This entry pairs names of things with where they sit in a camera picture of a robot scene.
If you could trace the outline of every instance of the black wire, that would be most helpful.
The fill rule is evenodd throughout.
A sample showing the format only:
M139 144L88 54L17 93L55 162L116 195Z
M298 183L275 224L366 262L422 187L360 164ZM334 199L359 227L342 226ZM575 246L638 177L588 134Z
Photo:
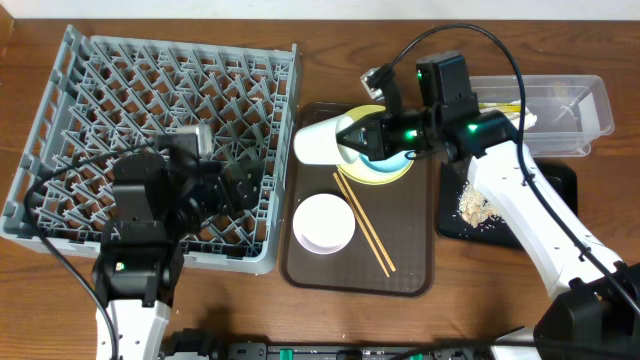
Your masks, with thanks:
M437 342L425 346L420 346L415 349L409 350L405 353L398 354L390 358L389 360L405 360L414 355L428 355L436 351L445 349L478 349L489 348L491 346L513 346L513 347L531 347L541 350L560 352L564 354L572 353L579 355L591 355L598 356L605 359L640 359L638 355L622 354L611 352L608 350L602 350L592 346L584 346L574 344L566 341L555 341L547 339L536 339L535 341L515 341L515 340L452 340Z
M500 48L500 50L502 50L504 55L509 60L511 67L513 68L513 72L515 73L516 78L518 79L518 88L520 91L520 123L518 126L516 146L517 146L518 163L520 165L520 170L522 171L522 175L524 176L524 180L529 185L529 187L531 188L531 191L533 191L538 201L540 201L540 204L542 204L542 207L545 208L545 210L549 213L551 218L558 224L558 226L560 226L560 228L564 231L564 233L567 234L571 242L573 242L573 244L580 250L580 253L587 260L589 260L593 264L593 266L596 267L596 269L598 269L604 275L604 277L607 279L607 281L609 281L609 283L611 284L611 286L613 286L616 292L618 292L618 294L622 296L622 299L629 305L629 307L631 307L631 310L636 314L636 316L640 318L640 307L638 307L635 300L631 297L631 295L629 295L629 293L627 293L627 291L620 285L620 283L618 283L618 281L613 277L613 274L611 274L611 272L595 256L593 256L593 254L591 254L590 249L587 248L578 239L578 237L573 233L573 231L569 229L567 224L565 224L564 221L562 221L560 216L556 214L556 212L553 210L551 205L549 205L549 203L544 198L542 193L540 193L540 190L538 189L537 185L533 181L533 176L527 170L527 166L524 162L524 150L523 150L525 106L526 106L524 81L522 80L522 73L520 73L518 64L516 63L515 59L513 58L513 56L507 49L507 47L502 43L502 41L500 41L495 35L493 35L489 31L472 24L458 23L458 24L438 26L431 30L425 31L424 33L420 34L420 36L415 38L415 40L413 40L398 56L396 56L395 59L393 59L393 61L391 62L391 65L387 69L387 73L389 73L393 69L393 66L396 65L400 60L402 60L402 58L420 41L437 32L440 32L443 30L449 30L449 29L469 29L485 35L486 37L491 39L491 41L493 41Z
M29 224L33 228L33 231L40 238L40 241L42 241L42 243L47 248L47 250L49 250L49 252L62 264L62 266L64 266L64 268L67 269L67 271L69 271L76 280L78 280L82 288L89 294L93 302L96 303L98 310L104 317L104 321L107 324L107 329L109 330L109 337L111 338L111 355L112 355L111 358L113 360L118 359L118 338L117 338L115 326L113 325L113 321L111 321L111 318L107 313L107 309L100 303L100 300L98 300L98 296L96 295L95 291L91 288L91 285L89 285L87 280L85 280L84 277L82 277L82 275L78 272L78 270L73 265L71 265L71 263L67 260L67 258L64 255L62 255L58 251L58 249L55 248L55 246L53 246L51 241L47 239L46 234L38 227L38 224L36 223L35 218L33 217L33 213L31 211L31 197L33 197L33 194L36 191L38 191L47 181L57 176L60 176L62 174L65 174L69 170L77 170L78 168L84 165L96 163L98 161L103 161L103 160L121 155L123 153L146 148L151 145L152 144L138 145L138 146L130 147L125 150L119 150L111 153L94 156L92 158L80 161L76 164L72 164L62 169L56 170L49 175L43 176L40 180L34 181L33 185L29 187L29 190L27 190L27 193L24 196L23 205L26 211L27 224Z

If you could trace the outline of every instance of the wooden chopstick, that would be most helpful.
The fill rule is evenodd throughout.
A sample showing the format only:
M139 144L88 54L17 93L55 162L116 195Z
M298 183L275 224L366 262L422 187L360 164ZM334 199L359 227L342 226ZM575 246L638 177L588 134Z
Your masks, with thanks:
M387 268L384 266L384 263L382 262L382 259L380 258L380 254L378 254L378 250L376 249L376 246L373 244L373 241L371 240L371 237L369 237L369 233L367 232L367 228L362 223L362 219L360 218L360 214L358 214L358 212L356 211L356 208L353 206L353 202L349 198L349 194L347 194L347 191L344 189L344 186L340 182L340 178L338 178L338 174L333 173L333 178L336 180L336 183L338 184L338 187L340 187L340 191L342 191L342 195L344 195L344 198L347 200L347 203L351 207L351 211L353 211L353 215L356 217L356 221L358 222L358 225L360 225L360 229L362 229L362 232L364 233L364 237L367 238L367 241L369 242L369 246L371 246L371 250L373 250L373 254L376 256L376 259L378 259L378 262L380 263L380 266L382 267L382 271L384 271L384 274L387 275L387 277L389 277L389 272L387 271Z
M358 209L360 214L362 214L362 218L364 219L365 224L367 224L367 227L369 227L369 231L371 232L371 235L373 235L373 238L376 241L376 244L378 244L378 246L380 247L382 256L384 256L385 260L387 260L387 263L389 264L391 271L396 271L395 265L393 265L393 262L391 261L389 254L387 254L387 250L385 250L384 246L382 245L382 241L380 241L380 238L378 237L378 233L376 233L376 231L373 229L373 225L371 225L371 222L369 221L367 214L362 209L362 206L360 206L360 202L358 201L356 194L354 194L353 190L351 190L351 186L349 186L349 183L347 182L347 178L345 178L340 171L338 171L338 175L340 175L340 178L344 182L344 185L347 188L349 195L351 195L351 199L353 199L353 203L356 205L356 208Z

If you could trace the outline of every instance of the light blue plate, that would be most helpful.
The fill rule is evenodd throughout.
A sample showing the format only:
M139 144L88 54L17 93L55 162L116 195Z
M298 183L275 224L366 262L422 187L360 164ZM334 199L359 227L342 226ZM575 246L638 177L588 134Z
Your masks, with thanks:
M411 162L405 157L408 151L401 151L394 156L382 161L369 161L366 155L360 154L360 159L368 168L381 173L392 173L405 168Z

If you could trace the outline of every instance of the yellow plate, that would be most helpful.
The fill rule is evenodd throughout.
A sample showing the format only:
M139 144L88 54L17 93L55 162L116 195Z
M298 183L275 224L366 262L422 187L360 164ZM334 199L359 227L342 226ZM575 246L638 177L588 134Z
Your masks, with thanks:
M347 111L347 115L355 122L362 119L366 115L374 112L384 111L384 109L384 106L381 105L364 105ZM409 171L411 165L413 165L413 161L409 161L409 163L405 167L398 171L394 171L392 173L383 173L375 171L368 167L362 161L360 156L358 156L358 160L356 160L356 162L354 162L353 164L338 165L338 170L340 170L340 172L349 179L357 181L359 183L365 185L383 185L401 178L402 175L406 174L407 171Z

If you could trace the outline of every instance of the chopsticks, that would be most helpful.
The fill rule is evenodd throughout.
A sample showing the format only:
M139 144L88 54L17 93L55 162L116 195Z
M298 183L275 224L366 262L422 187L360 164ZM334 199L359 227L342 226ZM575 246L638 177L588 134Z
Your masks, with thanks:
M338 174L333 173L333 178L336 180L336 183L338 184L338 187L340 188L342 195L345 197L345 199L347 200L347 203L351 207L351 211L353 211L353 214L356 217L356 221L358 222L358 225L360 225L360 229L362 229L362 233L364 234L365 238L367 238L367 241L369 242L369 246L371 247L371 250L373 250L373 254L376 256L376 259L378 259L378 263L380 263L380 267L382 267L384 274L387 277L389 277L389 272L387 271L387 268L382 262L382 258L380 258L378 249L373 244L373 240L371 240L371 236L369 236L369 233L367 232L367 227L371 232L371 235L373 235L373 238L376 240L376 243L380 247L380 251L382 252L382 255L384 256L387 263L389 264L391 271L396 271L396 267L393 265L393 262L391 261L389 254L387 254L387 251L382 245L382 242L380 241L378 234L373 229L373 226L371 225L371 222L369 221L367 214L362 209L362 206L360 206L360 202L358 201L358 198L356 198L356 195L353 193L353 190L351 190L351 187L349 186L347 179L344 177L344 175L342 175L342 173L338 172Z

